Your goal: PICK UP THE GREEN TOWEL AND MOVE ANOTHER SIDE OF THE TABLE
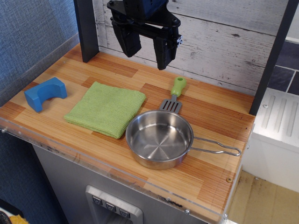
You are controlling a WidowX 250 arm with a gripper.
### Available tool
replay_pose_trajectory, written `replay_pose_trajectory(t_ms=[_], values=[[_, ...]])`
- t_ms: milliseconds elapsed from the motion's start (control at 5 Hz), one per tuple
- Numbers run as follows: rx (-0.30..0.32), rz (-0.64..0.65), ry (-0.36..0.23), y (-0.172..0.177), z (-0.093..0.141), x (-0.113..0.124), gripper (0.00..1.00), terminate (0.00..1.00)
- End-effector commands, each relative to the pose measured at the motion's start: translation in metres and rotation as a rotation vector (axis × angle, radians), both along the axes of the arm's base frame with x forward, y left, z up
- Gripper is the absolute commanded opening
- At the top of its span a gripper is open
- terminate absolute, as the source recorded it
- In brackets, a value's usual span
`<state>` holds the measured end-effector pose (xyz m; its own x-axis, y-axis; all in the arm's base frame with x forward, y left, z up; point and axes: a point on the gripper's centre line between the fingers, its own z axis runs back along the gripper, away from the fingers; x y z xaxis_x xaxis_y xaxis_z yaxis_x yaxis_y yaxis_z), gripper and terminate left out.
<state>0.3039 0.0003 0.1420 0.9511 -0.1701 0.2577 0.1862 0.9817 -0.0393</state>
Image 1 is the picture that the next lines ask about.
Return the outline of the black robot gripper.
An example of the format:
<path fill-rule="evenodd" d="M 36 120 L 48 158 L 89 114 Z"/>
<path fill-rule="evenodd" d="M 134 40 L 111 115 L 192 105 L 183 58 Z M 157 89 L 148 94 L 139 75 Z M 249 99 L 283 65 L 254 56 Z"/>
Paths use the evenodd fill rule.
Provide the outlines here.
<path fill-rule="evenodd" d="M 135 55 L 142 47 L 140 36 L 153 39 L 157 67 L 164 70 L 175 59 L 182 43 L 180 20 L 167 9 L 167 0 L 110 0 L 112 26 L 123 53 Z"/>

